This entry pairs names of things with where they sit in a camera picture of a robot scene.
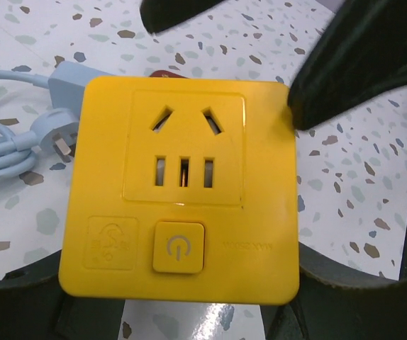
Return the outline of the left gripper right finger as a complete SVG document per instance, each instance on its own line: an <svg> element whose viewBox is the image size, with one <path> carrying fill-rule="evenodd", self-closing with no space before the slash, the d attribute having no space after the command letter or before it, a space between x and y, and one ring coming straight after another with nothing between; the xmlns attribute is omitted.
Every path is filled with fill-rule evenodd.
<svg viewBox="0 0 407 340"><path fill-rule="evenodd" d="M260 308L267 339L407 339L407 278L345 266L300 244L300 287Z"/></svg>

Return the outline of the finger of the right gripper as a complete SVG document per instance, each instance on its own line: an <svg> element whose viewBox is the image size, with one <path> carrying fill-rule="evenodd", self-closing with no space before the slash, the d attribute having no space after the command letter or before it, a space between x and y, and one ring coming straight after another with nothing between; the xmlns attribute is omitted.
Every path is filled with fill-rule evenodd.
<svg viewBox="0 0 407 340"><path fill-rule="evenodd" d="M293 126L309 130L407 86L407 1L344 1L297 72Z"/></svg>
<svg viewBox="0 0 407 340"><path fill-rule="evenodd" d="M146 31L154 35L185 23L223 2L224 0L143 0L140 3L140 17Z"/></svg>

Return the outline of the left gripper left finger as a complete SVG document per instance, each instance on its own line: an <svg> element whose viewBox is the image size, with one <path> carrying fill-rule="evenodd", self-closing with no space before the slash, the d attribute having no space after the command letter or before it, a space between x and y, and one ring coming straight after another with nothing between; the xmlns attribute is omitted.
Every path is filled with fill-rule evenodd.
<svg viewBox="0 0 407 340"><path fill-rule="evenodd" d="M0 339L117 339L124 302L73 297L57 275L0 281Z"/></svg>

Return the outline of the red square plug adapter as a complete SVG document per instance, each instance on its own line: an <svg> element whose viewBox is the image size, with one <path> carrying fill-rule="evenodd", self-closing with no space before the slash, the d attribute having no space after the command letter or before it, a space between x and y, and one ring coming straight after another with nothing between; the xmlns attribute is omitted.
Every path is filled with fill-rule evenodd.
<svg viewBox="0 0 407 340"><path fill-rule="evenodd" d="M176 74L174 72L169 72L167 70L156 70L154 71L150 77L156 77L156 78L180 78L183 79L182 75Z"/></svg>

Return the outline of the yellow cube socket adapter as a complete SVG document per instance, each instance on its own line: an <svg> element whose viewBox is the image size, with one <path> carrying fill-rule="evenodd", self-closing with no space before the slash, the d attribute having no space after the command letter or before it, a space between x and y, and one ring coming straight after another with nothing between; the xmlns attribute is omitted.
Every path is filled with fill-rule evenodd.
<svg viewBox="0 0 407 340"><path fill-rule="evenodd" d="M270 81L90 81L62 288L92 298L292 300L299 241L288 93Z"/></svg>

